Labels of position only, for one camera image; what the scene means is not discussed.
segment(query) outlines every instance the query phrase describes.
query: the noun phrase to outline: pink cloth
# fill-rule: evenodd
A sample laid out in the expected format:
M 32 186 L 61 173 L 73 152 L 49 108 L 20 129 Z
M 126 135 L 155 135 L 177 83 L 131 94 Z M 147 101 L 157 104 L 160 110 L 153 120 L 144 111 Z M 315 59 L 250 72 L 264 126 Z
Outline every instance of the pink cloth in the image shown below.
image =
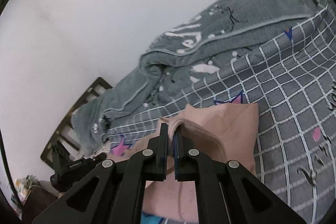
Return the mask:
M 169 141 L 175 129 L 181 126 L 182 135 L 193 140 L 194 147 L 208 154 L 213 160 L 239 161 L 255 174 L 253 148 L 258 133 L 257 104 L 220 104 L 208 108 L 187 105 L 174 118 L 159 119 L 158 130 L 126 150 L 125 156 L 147 147 L 148 140 L 159 134 L 160 124 L 168 124 Z M 108 155 L 115 161 L 125 158 Z M 163 182 L 147 182 L 142 210 L 149 214 L 178 221 L 198 222 L 194 182 L 178 182 L 174 175 L 174 160 L 168 157 L 167 179 Z

